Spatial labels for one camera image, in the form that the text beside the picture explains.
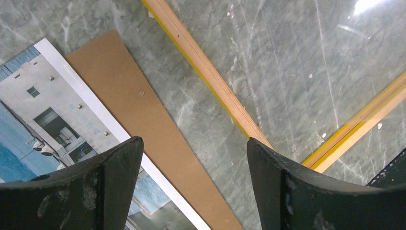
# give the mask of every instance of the brown hardboard panel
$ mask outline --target brown hardboard panel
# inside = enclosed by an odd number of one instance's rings
[[[147,156],[212,229],[242,229],[116,31],[66,59],[130,136],[143,138]]]

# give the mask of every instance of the gray marble surface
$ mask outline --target gray marble surface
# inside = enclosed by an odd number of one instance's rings
[[[297,162],[406,70],[405,2],[359,12],[368,2],[168,0],[271,144]],[[116,29],[242,225],[260,228],[245,137],[139,0],[3,0],[0,28],[0,65],[42,37],[67,54]],[[406,145],[404,107],[326,174],[366,184]]]
[[[406,70],[402,0],[169,3],[275,149],[297,162]],[[381,123],[325,174],[367,184],[406,146],[403,105]]]

